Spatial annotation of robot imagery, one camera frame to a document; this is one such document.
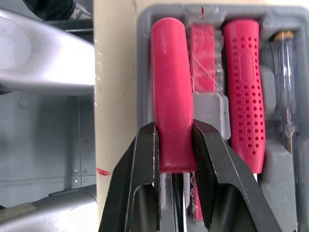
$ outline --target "perforated red handle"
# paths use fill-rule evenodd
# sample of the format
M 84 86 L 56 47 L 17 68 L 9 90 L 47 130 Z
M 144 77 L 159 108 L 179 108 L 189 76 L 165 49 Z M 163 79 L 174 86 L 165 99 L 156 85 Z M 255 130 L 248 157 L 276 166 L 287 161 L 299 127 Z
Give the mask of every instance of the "perforated red handle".
M 259 71 L 259 24 L 241 19 L 223 29 L 228 64 L 232 148 L 253 173 L 261 173 L 265 119 Z
M 175 18 L 164 18 L 152 28 L 153 109 L 159 131 L 160 171 L 197 169 L 191 132 L 193 97 L 185 28 Z

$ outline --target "gray metal panel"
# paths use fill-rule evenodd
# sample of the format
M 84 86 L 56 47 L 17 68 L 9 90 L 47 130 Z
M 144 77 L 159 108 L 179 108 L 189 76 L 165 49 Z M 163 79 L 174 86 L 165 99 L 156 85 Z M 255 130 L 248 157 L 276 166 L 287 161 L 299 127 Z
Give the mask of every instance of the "gray metal panel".
M 0 204 L 95 184 L 93 121 L 92 94 L 0 95 Z

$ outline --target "shoe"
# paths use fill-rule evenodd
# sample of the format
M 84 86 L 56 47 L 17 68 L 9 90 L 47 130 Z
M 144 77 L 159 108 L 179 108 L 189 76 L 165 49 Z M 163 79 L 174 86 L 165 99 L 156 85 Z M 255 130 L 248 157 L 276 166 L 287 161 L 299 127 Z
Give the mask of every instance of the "shoe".
M 91 19 L 92 15 L 87 11 L 84 6 L 76 4 L 74 12 L 70 16 L 70 19 Z

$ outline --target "gray plastic tool tray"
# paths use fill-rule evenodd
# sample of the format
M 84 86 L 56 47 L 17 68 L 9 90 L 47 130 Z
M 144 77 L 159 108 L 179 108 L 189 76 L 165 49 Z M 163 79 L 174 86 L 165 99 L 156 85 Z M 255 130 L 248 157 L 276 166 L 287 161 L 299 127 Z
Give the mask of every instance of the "gray plastic tool tray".
M 297 135 L 297 156 L 298 156 L 298 223 L 302 232 L 309 232 L 309 12 L 300 7 L 280 7 L 280 6 L 252 6 L 252 5 L 200 5 L 200 4 L 179 4 L 179 5 L 155 5 L 146 9 L 137 22 L 137 81 L 138 81 L 138 127 L 153 121 L 152 111 L 152 83 L 150 75 L 150 31 L 152 25 L 161 18 L 174 17 L 182 21 L 186 28 L 191 23 L 211 23 L 216 28 L 222 29 L 223 25 L 236 18 L 251 18 L 260 23 L 259 61 L 262 78 L 262 89 L 265 105 L 266 129 L 267 129 L 267 156 L 278 154 L 282 151 L 285 160 L 291 162 L 292 158 L 282 145 L 284 145 L 282 135 L 277 130 L 278 113 L 275 110 L 274 99 L 274 76 L 272 75 L 273 58 L 270 47 L 271 37 L 281 30 L 292 30 L 295 32 L 295 59 L 296 59 L 296 82 L 297 82 L 297 122 L 300 133 Z M 226 56 L 223 49 L 223 66 L 225 78 L 227 78 Z M 265 167 L 276 169 L 276 172 L 285 172 L 286 167 L 280 161 L 271 165 L 264 164 Z M 267 175 L 264 170 L 262 181 L 267 182 Z M 271 182 L 267 182 L 264 188 L 271 189 Z M 286 190 L 281 193 L 286 198 L 291 197 L 293 191 Z M 275 199 L 268 199 L 272 205 Z M 284 225 L 283 220 L 293 220 L 293 215 L 289 214 L 289 209 L 279 209 L 276 214 L 278 222 L 283 231 L 288 225 Z

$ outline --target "silver metal part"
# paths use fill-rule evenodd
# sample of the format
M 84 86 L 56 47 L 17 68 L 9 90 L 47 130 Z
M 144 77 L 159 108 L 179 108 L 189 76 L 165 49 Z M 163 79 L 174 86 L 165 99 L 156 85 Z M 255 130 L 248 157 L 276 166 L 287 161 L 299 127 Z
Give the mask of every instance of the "silver metal part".
M 93 91 L 93 45 L 28 17 L 0 9 L 2 90 L 79 95 Z
M 98 229 L 96 199 L 96 185 L 92 185 L 0 210 L 0 231 L 95 232 Z

